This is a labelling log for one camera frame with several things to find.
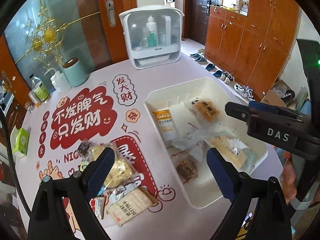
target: blue gripper pad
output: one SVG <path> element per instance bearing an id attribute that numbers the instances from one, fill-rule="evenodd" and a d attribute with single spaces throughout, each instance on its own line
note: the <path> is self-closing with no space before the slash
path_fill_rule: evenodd
<path id="1" fill-rule="evenodd" d="M 232 165 L 231 163 L 228 163 L 223 159 L 223 157 L 220 155 L 216 148 L 211 148 L 207 151 L 207 164 L 219 186 L 219 189 L 221 190 L 225 198 L 233 202 L 236 199 L 236 195 L 234 193 L 234 182 L 229 176 L 225 167 L 223 166 L 222 161 L 226 165 Z"/>
<path id="2" fill-rule="evenodd" d="M 100 192 L 103 182 L 105 181 L 113 164 L 115 163 L 115 152 L 113 151 L 113 149 L 106 147 L 100 154 L 96 162 L 100 162 L 100 164 L 96 167 L 92 176 L 87 181 L 87 193 L 85 195 L 87 201 L 95 198 Z"/>

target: white bottle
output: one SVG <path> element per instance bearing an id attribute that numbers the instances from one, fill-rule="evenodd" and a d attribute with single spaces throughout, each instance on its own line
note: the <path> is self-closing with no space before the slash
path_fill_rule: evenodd
<path id="1" fill-rule="evenodd" d="M 57 71 L 54 75 L 54 81 L 56 82 L 61 92 L 64 94 L 68 93 L 71 90 L 71 86 L 64 73 L 60 73 L 59 71 Z"/>
<path id="2" fill-rule="evenodd" d="M 53 76 L 50 78 L 50 80 L 51 80 L 51 83 L 52 83 L 53 87 L 55 88 L 55 90 L 57 90 L 57 91 L 60 93 L 61 90 L 60 90 L 60 88 L 58 87 L 56 81 L 54 80 L 55 78 L 56 78 L 56 76 L 53 75 Z"/>
<path id="3" fill-rule="evenodd" d="M 158 45 L 158 29 L 153 17 L 150 15 L 146 27 L 149 30 L 148 47 L 156 47 Z"/>

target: white plastic tray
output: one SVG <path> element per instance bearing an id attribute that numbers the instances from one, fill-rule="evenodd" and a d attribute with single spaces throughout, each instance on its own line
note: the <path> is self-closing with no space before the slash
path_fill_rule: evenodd
<path id="1" fill-rule="evenodd" d="M 152 113 L 169 108 L 179 137 L 181 139 L 185 138 L 189 122 L 200 126 L 193 114 L 183 105 L 184 102 L 189 102 L 194 98 L 209 98 L 220 111 L 213 131 L 227 130 L 256 152 L 257 156 L 253 160 L 252 169 L 250 169 L 251 174 L 267 157 L 267 146 L 264 142 L 247 135 L 247 125 L 245 122 L 226 115 L 224 110 L 225 105 L 232 100 L 211 78 L 201 78 L 151 92 L 145 101 L 145 106 L 150 118 L 154 121 L 155 129 L 158 130 L 157 121 Z M 167 150 L 169 157 L 180 151 L 174 147 L 169 147 Z M 194 208 L 204 208 L 222 197 L 222 193 L 205 160 L 206 156 L 204 156 L 202 163 L 198 163 L 198 178 L 191 180 L 185 185 L 181 182 L 172 163 L 172 169 L 176 174 L 182 191 L 190 205 Z"/>

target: person's hand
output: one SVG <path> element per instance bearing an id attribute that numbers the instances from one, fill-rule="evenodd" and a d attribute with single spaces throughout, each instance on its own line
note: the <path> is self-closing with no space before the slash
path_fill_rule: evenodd
<path id="1" fill-rule="evenodd" d="M 290 200 L 294 199 L 297 194 L 297 189 L 294 185 L 294 180 L 296 179 L 296 172 L 292 166 L 291 153 L 285 151 L 283 157 L 286 158 L 286 162 L 283 167 L 281 182 L 282 182 L 282 191 L 284 194 L 285 201 L 287 204 Z M 315 197 L 311 204 L 320 201 L 320 188 L 318 188 Z"/>
<path id="2" fill-rule="evenodd" d="M 39 172 L 40 184 L 45 176 L 50 176 L 53 179 L 63 179 L 63 175 L 61 171 L 59 171 L 58 166 L 52 167 L 52 161 L 48 162 L 48 169 L 45 169 L 43 173 L 42 171 Z"/>

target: shoe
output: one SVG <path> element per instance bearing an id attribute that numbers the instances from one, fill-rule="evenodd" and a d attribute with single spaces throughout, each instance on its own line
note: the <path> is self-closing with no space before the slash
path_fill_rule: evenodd
<path id="1" fill-rule="evenodd" d="M 210 70 L 214 69 L 215 67 L 216 67 L 215 64 L 209 63 L 209 64 L 205 67 L 205 69 L 206 69 L 207 71 L 210 71 Z"/>
<path id="2" fill-rule="evenodd" d="M 233 89 L 239 94 L 241 95 L 243 98 L 247 98 L 248 97 L 248 88 L 247 86 L 239 86 L 238 84 L 235 84 L 233 86 Z"/>
<path id="3" fill-rule="evenodd" d="M 231 82 L 233 82 L 235 79 L 233 78 L 232 75 L 228 75 L 226 77 L 226 80 L 224 81 L 227 85 L 230 84 Z"/>
<path id="4" fill-rule="evenodd" d="M 217 70 L 215 73 L 213 73 L 213 75 L 217 78 L 221 77 L 222 75 L 222 71 L 221 70 Z"/>
<path id="5" fill-rule="evenodd" d="M 253 92 L 253 89 L 249 89 L 249 90 L 248 90 L 247 100 L 248 100 L 249 102 L 255 101 L 254 98 L 253 98 L 252 92 Z"/>
<path id="6" fill-rule="evenodd" d="M 199 53 L 195 53 L 195 54 L 190 54 L 190 57 L 197 59 L 197 58 L 201 57 L 201 55 Z"/>
<path id="7" fill-rule="evenodd" d="M 202 56 L 200 56 L 199 58 L 197 58 L 195 61 L 198 62 L 198 63 L 200 63 L 200 64 L 203 64 L 203 63 L 206 64 L 206 63 L 207 63 L 207 59 L 204 58 L 204 57 L 202 57 Z"/>
<path id="8" fill-rule="evenodd" d="M 228 75 L 229 75 L 229 73 L 228 73 L 227 71 L 225 71 L 225 72 L 222 73 L 220 79 L 221 79 L 222 81 L 225 81 L 225 80 L 226 80 L 226 77 L 227 77 Z"/>

